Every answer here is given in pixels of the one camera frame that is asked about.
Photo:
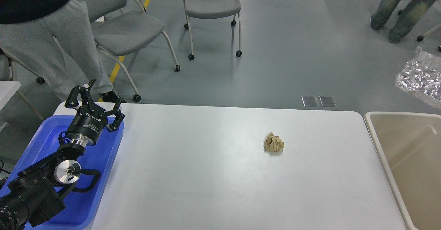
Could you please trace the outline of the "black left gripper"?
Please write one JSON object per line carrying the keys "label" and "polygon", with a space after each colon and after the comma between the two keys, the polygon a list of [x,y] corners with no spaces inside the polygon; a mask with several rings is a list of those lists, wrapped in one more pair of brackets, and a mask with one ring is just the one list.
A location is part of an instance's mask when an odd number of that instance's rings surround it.
{"label": "black left gripper", "polygon": [[[88,84],[75,86],[65,101],[65,108],[76,110],[76,115],[66,130],[66,137],[70,140],[80,139],[85,142],[83,146],[96,145],[104,127],[108,132],[114,132],[125,117],[120,109],[122,98],[116,100],[110,111],[94,103],[90,90],[95,82],[96,79],[92,79]],[[108,116],[115,116],[112,123],[109,123]]]}

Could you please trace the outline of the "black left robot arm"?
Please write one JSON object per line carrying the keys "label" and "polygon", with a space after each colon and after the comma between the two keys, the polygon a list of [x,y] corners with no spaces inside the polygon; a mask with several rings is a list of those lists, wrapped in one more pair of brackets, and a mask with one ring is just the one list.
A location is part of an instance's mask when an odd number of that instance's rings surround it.
{"label": "black left robot arm", "polygon": [[78,158],[97,143],[103,129],[116,131],[125,115],[120,110],[122,99],[110,111],[93,102],[90,90],[95,81],[71,90],[65,107],[75,109],[76,116],[59,134],[57,151],[20,171],[8,184],[9,194],[1,197],[2,230],[23,230],[26,223],[41,225],[65,209],[69,193],[89,192],[98,183],[101,172],[82,168]]}

